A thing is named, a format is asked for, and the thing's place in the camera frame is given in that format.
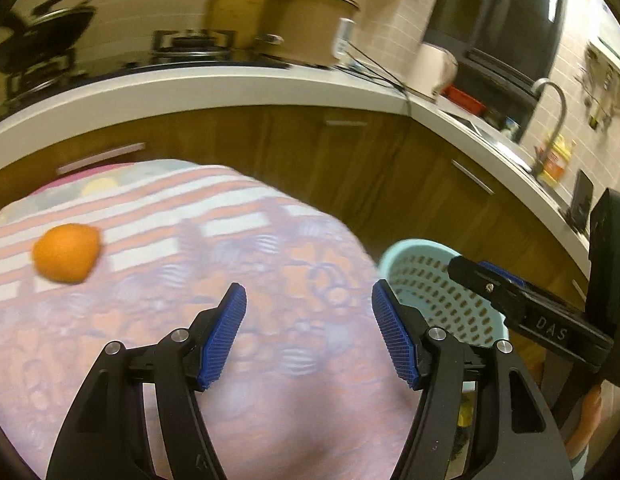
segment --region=drawer handle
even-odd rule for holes
[[[576,280],[572,280],[572,286],[576,289],[577,294],[579,294],[581,296],[581,299],[583,301],[586,301],[586,295],[584,294],[584,292],[581,290],[581,287],[579,286],[579,283],[577,283]]]
[[[283,43],[283,38],[276,34],[263,34],[262,36],[257,36],[257,40],[270,45],[280,45]]]
[[[353,128],[365,128],[368,123],[365,121],[337,121],[332,119],[326,119],[324,121],[326,126],[350,126]]]
[[[61,166],[60,168],[56,169],[56,174],[63,175],[66,173],[70,173],[71,171],[80,170],[81,168],[85,168],[86,166],[90,166],[91,164],[103,162],[104,160],[108,160],[109,158],[114,158],[119,155],[126,155],[127,153],[140,152],[145,148],[145,142],[138,142],[136,144],[129,144],[128,146],[114,148],[113,150],[108,150],[107,152],[87,156],[85,158],[82,158],[81,160],[71,162],[70,164],[66,164],[65,166]]]
[[[457,168],[461,173],[463,173],[465,176],[469,177],[475,184],[477,184],[477,186],[479,186],[481,189],[483,189],[487,194],[489,195],[494,195],[494,191],[491,190],[488,186],[486,186],[481,179],[479,179],[477,176],[475,176],[474,174],[471,173],[470,170],[466,170],[466,168],[464,168],[461,164],[459,164],[456,160],[452,161],[452,165]]]

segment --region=white kettle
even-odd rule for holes
[[[434,102],[441,91],[455,80],[457,68],[456,58],[445,48],[421,43],[408,72],[406,85],[409,91]]]

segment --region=faucet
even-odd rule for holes
[[[550,139],[546,144],[546,148],[544,150],[539,149],[536,154],[535,163],[533,164],[532,170],[530,171],[534,178],[538,178],[538,176],[543,172],[546,161],[548,160],[548,156],[550,155],[550,150],[552,150],[554,142],[559,136],[561,128],[564,126],[565,115],[568,111],[568,107],[565,103],[564,91],[561,90],[561,87],[557,83],[550,81],[547,77],[542,77],[541,79],[535,81],[535,83],[532,85],[533,95],[540,96],[542,89],[546,85],[553,87],[559,94],[559,99],[561,100],[561,113],[559,114],[559,121],[554,127],[554,131],[552,132],[552,135],[550,136]]]

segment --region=blue gripper pad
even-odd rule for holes
[[[372,311],[386,342],[396,373],[408,386],[415,388],[419,382],[414,344],[392,306],[388,295],[379,283],[372,287]]]
[[[234,337],[244,319],[246,305],[245,289],[237,285],[227,298],[221,316],[201,348],[201,368],[197,380],[204,390],[221,377]]]
[[[484,260],[482,262],[479,262],[479,265],[481,267],[483,267],[484,269],[491,270],[495,274],[500,275],[502,278],[505,278],[506,280],[508,280],[511,283],[514,283],[515,285],[519,286],[520,288],[526,288],[525,280],[523,280],[519,276],[515,276],[514,274],[511,274],[510,272],[508,272],[505,269],[501,269],[501,267],[497,267],[495,264],[492,264],[490,262],[486,262]]]

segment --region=black frying pan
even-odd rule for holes
[[[90,25],[96,12],[87,0],[69,9],[48,12],[61,0],[48,0],[35,7],[36,18],[26,24],[10,12],[2,25],[12,35],[0,43],[0,72],[17,74],[34,64],[60,56],[71,48]]]

